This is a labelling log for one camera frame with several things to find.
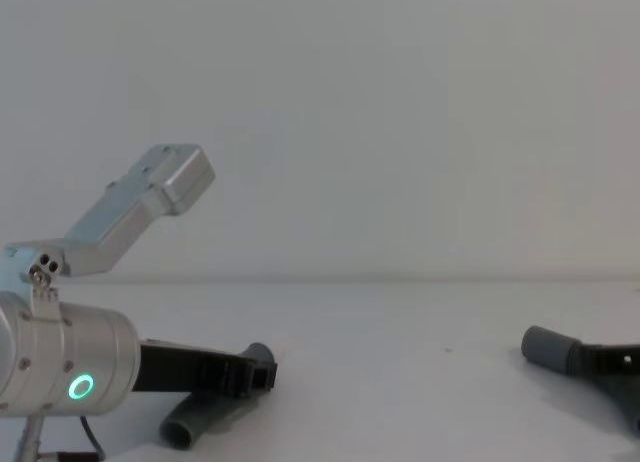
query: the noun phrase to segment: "white table surface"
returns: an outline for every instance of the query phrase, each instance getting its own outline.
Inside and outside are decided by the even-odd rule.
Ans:
[[[277,388],[192,452],[163,447],[179,395],[132,394],[94,418],[113,462],[639,461],[640,441],[595,389],[525,363],[539,324],[640,342],[640,283],[65,286],[65,300],[127,313],[141,337],[274,348]],[[0,421],[12,454],[21,420]],[[44,450],[87,449],[51,419]]]

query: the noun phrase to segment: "white backdrop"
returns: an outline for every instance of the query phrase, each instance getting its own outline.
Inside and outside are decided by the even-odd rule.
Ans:
[[[114,277],[638,274],[637,1],[0,0],[0,238],[186,142]]]

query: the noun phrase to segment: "robotic arm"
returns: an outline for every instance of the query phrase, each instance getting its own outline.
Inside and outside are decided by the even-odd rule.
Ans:
[[[108,413],[132,390],[197,394],[185,401],[188,410],[179,408],[178,420],[174,413],[163,425],[185,448],[206,429],[192,423],[203,412],[274,386],[277,365],[260,344],[233,355],[140,341],[124,315],[60,302],[54,287],[60,276],[111,270],[155,219],[186,212],[213,180],[200,147],[156,146],[109,184],[64,238],[7,246],[0,258],[0,417],[29,418],[16,461],[68,458],[38,455],[44,417]]]

